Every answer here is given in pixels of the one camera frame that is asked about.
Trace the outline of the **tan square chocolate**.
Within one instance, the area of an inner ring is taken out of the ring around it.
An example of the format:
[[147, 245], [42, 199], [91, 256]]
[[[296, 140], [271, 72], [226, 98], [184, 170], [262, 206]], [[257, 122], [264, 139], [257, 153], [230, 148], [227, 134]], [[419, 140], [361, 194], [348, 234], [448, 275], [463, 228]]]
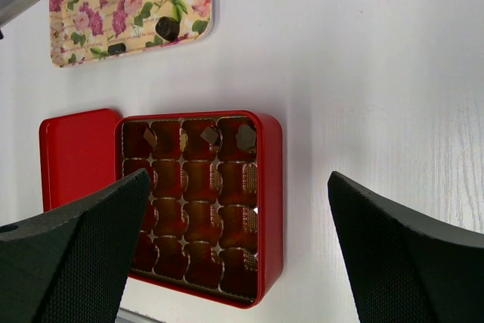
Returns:
[[157, 137], [151, 131], [150, 128], [146, 128], [143, 134], [144, 140], [150, 145], [151, 149], [154, 150], [157, 147]]

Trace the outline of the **cream chocolate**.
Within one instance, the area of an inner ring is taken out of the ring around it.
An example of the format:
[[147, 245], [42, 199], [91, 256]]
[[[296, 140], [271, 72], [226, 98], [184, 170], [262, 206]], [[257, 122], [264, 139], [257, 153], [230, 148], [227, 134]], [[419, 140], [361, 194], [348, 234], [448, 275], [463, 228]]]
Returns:
[[180, 151], [184, 152], [187, 146], [188, 146], [188, 136], [186, 134], [183, 134], [180, 136]]

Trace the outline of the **dark square chocolate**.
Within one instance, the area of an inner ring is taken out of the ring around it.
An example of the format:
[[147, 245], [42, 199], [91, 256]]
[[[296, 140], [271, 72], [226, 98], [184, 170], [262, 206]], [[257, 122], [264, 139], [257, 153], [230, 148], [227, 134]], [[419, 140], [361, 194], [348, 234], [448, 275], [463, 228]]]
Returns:
[[222, 135], [217, 126], [207, 126], [200, 137], [210, 146], [219, 147], [222, 143]]

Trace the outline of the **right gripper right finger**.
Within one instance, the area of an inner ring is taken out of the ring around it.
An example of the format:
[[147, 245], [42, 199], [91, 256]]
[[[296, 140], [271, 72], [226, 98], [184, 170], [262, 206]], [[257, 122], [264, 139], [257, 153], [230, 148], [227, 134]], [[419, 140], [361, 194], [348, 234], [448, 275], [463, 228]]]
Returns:
[[483, 236], [332, 172], [330, 211], [361, 322], [481, 322]]

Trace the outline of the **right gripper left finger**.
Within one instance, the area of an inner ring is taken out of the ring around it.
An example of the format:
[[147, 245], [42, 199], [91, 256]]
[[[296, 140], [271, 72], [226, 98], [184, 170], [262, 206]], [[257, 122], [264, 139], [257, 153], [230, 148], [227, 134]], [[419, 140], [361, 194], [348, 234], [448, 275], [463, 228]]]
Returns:
[[1, 227], [3, 322], [113, 322], [150, 194], [140, 169]]

